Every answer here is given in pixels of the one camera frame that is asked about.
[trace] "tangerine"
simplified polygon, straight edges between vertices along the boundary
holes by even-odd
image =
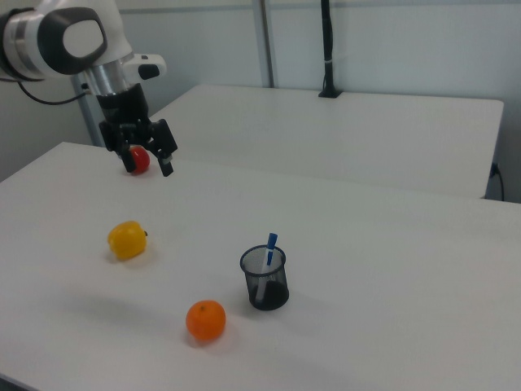
[[[186,314],[186,328],[196,340],[213,340],[225,329],[226,313],[214,300],[195,303]]]

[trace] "wall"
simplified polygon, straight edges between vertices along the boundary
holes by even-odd
[[[17,7],[35,2],[15,2]],[[10,10],[0,3],[0,14]],[[76,93],[68,79],[27,84],[34,95],[63,100]],[[78,103],[51,107],[33,102],[14,83],[0,83],[0,181],[49,151],[57,144],[90,143]]]
[[[306,2],[270,3],[276,86],[322,88],[321,11],[318,2]],[[346,7],[336,3],[331,16],[335,84],[342,90],[504,101],[497,161],[505,178],[506,199],[521,202],[520,4]],[[488,196],[499,197],[495,178]]]
[[[263,86],[251,6],[122,13],[134,52],[160,54],[169,68],[143,83],[152,113],[202,83]]]

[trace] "table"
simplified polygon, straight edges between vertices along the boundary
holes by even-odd
[[[196,86],[154,119],[192,160],[480,198],[502,111],[483,99]]]
[[[503,391],[521,384],[521,209],[181,159],[125,173],[61,144],[0,183],[0,373],[41,391]],[[126,263],[107,233],[135,219]],[[247,300],[270,231],[289,301]],[[223,336],[185,314],[218,300]]]

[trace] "pen holder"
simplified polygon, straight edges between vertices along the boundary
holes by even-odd
[[[241,269],[246,276],[247,292],[252,305],[258,310],[271,311],[282,307],[289,298],[287,290],[286,254],[275,247],[269,270],[262,273],[265,261],[266,245],[256,246],[247,250],[241,257]],[[264,295],[259,300],[257,291],[263,288]]]

